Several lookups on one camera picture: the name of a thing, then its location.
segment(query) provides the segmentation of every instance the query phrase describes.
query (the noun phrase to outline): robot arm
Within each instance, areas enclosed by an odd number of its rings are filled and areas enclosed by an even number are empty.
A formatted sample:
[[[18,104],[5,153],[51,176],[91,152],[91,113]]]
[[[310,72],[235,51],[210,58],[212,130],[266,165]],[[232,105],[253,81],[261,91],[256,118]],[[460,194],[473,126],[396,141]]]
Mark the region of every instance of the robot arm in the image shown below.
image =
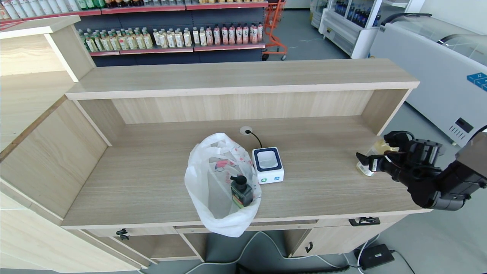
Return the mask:
[[[399,147],[398,152],[356,156],[370,171],[386,172],[407,186],[412,200],[423,208],[456,211],[477,189],[487,188],[487,133],[475,135],[443,171],[434,166],[444,153],[442,144],[410,140],[410,135],[393,131],[384,136],[391,147]]]

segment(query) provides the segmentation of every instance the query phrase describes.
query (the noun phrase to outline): soap dispenser bottle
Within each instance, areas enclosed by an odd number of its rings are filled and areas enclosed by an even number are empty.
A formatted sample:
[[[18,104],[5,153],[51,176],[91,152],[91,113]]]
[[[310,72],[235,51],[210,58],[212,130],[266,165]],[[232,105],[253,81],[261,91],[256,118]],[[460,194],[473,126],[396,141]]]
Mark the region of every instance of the soap dispenser bottle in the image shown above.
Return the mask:
[[[232,189],[232,199],[238,207],[243,208],[252,202],[252,187],[247,184],[247,178],[243,175],[237,177],[230,177],[232,183],[230,187]]]

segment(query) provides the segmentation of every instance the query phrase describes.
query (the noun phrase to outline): drawer handle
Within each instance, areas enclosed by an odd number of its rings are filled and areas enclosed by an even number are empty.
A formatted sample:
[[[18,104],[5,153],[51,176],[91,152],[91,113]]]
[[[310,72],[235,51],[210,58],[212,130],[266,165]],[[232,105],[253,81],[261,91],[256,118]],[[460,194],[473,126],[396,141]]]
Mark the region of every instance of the drawer handle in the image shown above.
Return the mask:
[[[313,242],[309,242],[309,247],[304,248],[306,250],[306,253],[309,253],[313,249]]]
[[[123,241],[123,240],[128,240],[129,239],[129,236],[128,235],[125,235],[127,234],[127,230],[125,228],[122,228],[121,230],[115,232],[115,234],[119,235],[120,236],[120,239]]]
[[[348,219],[352,226],[380,225],[380,219],[373,217],[361,217],[358,222],[355,219]]]

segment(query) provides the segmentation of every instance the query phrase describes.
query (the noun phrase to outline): chest freezer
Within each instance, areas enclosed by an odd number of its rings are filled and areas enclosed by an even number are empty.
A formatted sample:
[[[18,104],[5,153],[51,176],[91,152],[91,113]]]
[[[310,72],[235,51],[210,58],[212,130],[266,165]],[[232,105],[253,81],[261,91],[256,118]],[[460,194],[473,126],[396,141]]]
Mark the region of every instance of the chest freezer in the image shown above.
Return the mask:
[[[487,125],[487,36],[431,15],[400,14],[382,23],[370,55],[421,81],[406,102],[458,145]]]

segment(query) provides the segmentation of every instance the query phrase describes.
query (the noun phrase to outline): beverage cooler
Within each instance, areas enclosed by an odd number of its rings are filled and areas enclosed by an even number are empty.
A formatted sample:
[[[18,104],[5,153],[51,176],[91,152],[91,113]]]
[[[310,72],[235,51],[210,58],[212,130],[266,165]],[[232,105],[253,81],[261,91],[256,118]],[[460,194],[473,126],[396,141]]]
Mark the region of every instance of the beverage cooler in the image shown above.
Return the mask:
[[[328,6],[328,0],[311,0],[311,25],[315,28],[319,28],[321,23],[321,16],[323,15],[323,10]]]
[[[397,13],[417,13],[424,0],[329,0],[319,32],[350,58],[366,58],[384,19]]]
[[[370,54],[421,81],[406,102],[463,147],[487,125],[487,36],[430,14],[383,22]]]

